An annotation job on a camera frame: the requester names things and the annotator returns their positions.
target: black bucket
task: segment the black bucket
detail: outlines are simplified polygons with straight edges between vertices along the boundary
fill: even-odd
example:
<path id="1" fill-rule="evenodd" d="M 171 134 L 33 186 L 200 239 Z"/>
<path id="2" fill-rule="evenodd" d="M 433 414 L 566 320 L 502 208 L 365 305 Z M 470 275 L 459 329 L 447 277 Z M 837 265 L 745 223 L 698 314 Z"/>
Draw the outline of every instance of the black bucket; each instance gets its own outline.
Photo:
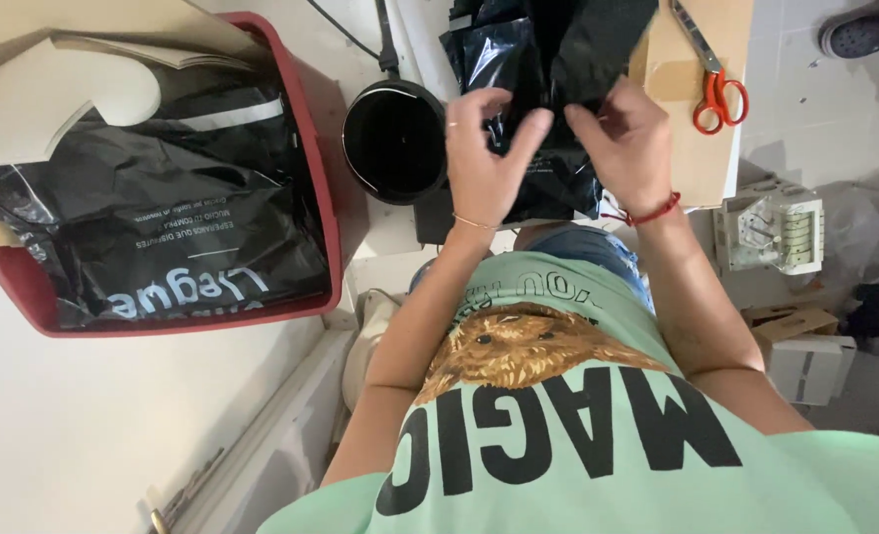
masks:
<path id="1" fill-rule="evenodd" d="M 416 84 L 385 80 L 351 103 L 344 152 L 375 199 L 409 205 L 446 180 L 446 123 L 439 102 Z"/>

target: red plastic bin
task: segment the red plastic bin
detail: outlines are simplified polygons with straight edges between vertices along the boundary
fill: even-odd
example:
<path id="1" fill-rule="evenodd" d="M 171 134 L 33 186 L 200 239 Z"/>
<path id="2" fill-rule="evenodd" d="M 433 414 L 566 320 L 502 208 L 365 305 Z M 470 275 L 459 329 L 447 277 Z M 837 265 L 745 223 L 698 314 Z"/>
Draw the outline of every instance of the red plastic bin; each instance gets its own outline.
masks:
<path id="1" fill-rule="evenodd" d="M 41 334 L 48 337 L 124 337 L 205 332 L 318 315 L 331 311 L 341 300 L 344 268 L 369 227 L 364 194 L 351 176 L 341 149 L 341 128 L 347 115 L 344 97 L 337 82 L 290 54 L 265 18 L 246 11 L 223 13 L 220 17 L 252 33 L 269 46 L 274 55 L 314 182 L 330 264 L 330 291 L 326 295 L 238 313 L 134 322 L 101 321 L 94 328 L 63 330 L 57 322 L 53 288 L 41 266 L 24 248 L 0 247 L 1 287 Z"/>

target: black plastic sheet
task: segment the black plastic sheet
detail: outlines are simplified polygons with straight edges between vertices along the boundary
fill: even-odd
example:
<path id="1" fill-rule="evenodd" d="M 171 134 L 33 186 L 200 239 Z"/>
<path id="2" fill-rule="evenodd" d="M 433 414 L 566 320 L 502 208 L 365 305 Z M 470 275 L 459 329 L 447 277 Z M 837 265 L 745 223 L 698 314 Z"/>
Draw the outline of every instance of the black plastic sheet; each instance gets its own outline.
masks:
<path id="1" fill-rule="evenodd" d="M 285 95 L 276 81 L 228 76 L 137 127 L 91 113 L 49 162 L 0 167 L 0 221 L 48 274 L 62 327 L 232 313 L 329 289 Z"/>
<path id="2" fill-rule="evenodd" d="M 513 92 L 513 102 L 486 125 L 493 152 L 508 152 L 533 109 L 555 114 L 505 223 L 599 216 L 603 188 L 563 110 L 568 103 L 600 110 L 657 6 L 657 0 L 485 0 L 471 6 L 471 28 L 440 38 L 463 94 L 489 87 Z"/>

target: hand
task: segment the hand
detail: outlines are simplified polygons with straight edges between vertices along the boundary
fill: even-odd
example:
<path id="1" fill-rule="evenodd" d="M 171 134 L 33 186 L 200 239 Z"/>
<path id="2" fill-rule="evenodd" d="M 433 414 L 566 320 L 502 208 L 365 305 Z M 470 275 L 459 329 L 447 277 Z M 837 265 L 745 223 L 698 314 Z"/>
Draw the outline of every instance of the hand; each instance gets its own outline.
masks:
<path id="1" fill-rule="evenodd" d="M 450 103 L 446 110 L 453 206 L 457 215 L 472 223 L 502 225 L 516 203 L 528 164 L 552 128 L 552 112 L 536 109 L 522 121 L 509 154 L 501 157 L 490 152 L 482 122 L 511 100 L 512 93 L 504 89 L 477 89 Z"/>
<path id="2" fill-rule="evenodd" d="M 670 200 L 669 116 L 634 82 L 622 78 L 598 119 L 580 105 L 565 107 L 571 130 L 588 150 L 601 185 L 633 217 Z"/>

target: scissors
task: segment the scissors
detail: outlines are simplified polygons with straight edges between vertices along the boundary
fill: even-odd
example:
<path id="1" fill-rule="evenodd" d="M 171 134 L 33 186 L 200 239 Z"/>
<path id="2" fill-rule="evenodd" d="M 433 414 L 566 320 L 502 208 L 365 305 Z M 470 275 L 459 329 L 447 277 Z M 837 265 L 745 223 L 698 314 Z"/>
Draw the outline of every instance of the scissors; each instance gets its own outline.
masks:
<path id="1" fill-rule="evenodd" d="M 749 93 L 746 87 L 737 80 L 726 79 L 726 69 L 719 63 L 716 52 L 710 48 L 697 23 L 693 22 L 690 13 L 687 12 L 680 0 L 673 0 L 674 14 L 680 21 L 683 30 L 690 37 L 697 55 L 703 62 L 703 69 L 706 70 L 706 78 L 703 81 L 703 101 L 697 106 L 693 112 L 693 126 L 700 130 L 704 135 L 717 135 L 723 126 L 735 127 L 742 124 L 749 115 Z M 742 112 L 740 117 L 733 120 L 730 115 L 730 105 L 726 100 L 726 87 L 733 86 L 742 96 Z M 707 111 L 712 111 L 717 116 L 717 125 L 712 129 L 707 129 L 701 122 L 701 118 Z"/>

